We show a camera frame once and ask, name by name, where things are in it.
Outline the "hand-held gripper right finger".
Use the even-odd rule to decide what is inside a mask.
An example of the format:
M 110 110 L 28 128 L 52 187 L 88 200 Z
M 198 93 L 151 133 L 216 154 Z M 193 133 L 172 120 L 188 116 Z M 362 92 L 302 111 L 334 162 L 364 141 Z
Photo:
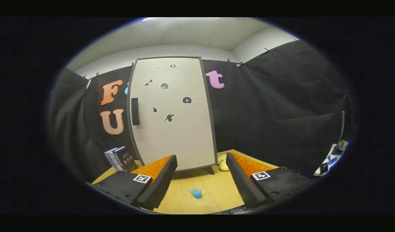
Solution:
M 226 164 L 237 190 L 248 208 L 277 205 L 302 194 L 315 180 L 287 167 L 271 168 L 228 152 Z

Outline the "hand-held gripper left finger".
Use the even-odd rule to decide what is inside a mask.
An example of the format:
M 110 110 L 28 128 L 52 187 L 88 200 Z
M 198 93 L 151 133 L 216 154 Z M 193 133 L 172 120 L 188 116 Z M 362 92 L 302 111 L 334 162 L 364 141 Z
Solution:
M 153 210 L 165 197 L 177 166 L 177 157 L 171 155 L 131 172 L 116 171 L 88 187 L 124 206 Z

